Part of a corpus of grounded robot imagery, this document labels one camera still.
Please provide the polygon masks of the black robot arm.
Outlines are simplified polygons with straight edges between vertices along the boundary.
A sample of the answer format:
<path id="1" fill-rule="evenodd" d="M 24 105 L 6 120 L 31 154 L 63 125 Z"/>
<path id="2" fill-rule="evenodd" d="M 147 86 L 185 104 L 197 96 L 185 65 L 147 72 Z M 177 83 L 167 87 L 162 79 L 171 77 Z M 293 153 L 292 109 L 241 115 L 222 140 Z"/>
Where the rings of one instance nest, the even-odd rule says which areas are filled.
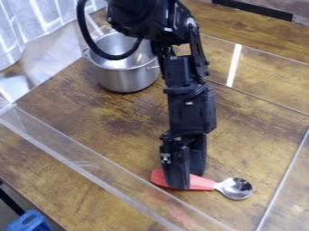
<path id="1" fill-rule="evenodd" d="M 167 87 L 169 130 L 161 135 L 167 186 L 190 187 L 206 162 L 206 134 L 217 128 L 216 91 L 205 81 L 200 25 L 179 0 L 107 0 L 107 21 L 125 35 L 151 42 Z"/>

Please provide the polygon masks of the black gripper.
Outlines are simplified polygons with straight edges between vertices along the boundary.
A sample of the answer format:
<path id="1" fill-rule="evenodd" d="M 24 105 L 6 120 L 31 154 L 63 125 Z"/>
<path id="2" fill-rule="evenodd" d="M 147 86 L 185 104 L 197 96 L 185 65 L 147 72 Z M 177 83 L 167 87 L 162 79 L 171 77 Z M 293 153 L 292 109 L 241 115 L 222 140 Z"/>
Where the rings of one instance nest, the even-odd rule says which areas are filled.
<path id="1" fill-rule="evenodd" d="M 217 128 L 216 91 L 208 85 L 166 88 L 169 130 L 161 135 L 161 164 L 173 189 L 190 187 L 191 174 L 202 176 L 206 165 L 206 134 Z"/>

